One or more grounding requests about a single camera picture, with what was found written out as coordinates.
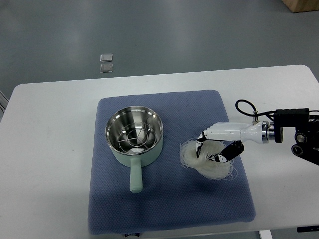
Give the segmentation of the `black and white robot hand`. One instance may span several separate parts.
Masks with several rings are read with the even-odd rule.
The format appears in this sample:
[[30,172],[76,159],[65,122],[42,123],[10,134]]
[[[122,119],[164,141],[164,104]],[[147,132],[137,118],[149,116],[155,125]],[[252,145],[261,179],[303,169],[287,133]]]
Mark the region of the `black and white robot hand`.
[[244,142],[253,141],[262,144],[274,139],[273,124],[267,121],[256,124],[218,122],[204,130],[197,138],[195,143],[196,157],[203,154],[202,149],[206,141],[230,142],[220,153],[208,156],[211,161],[226,163],[244,151]]

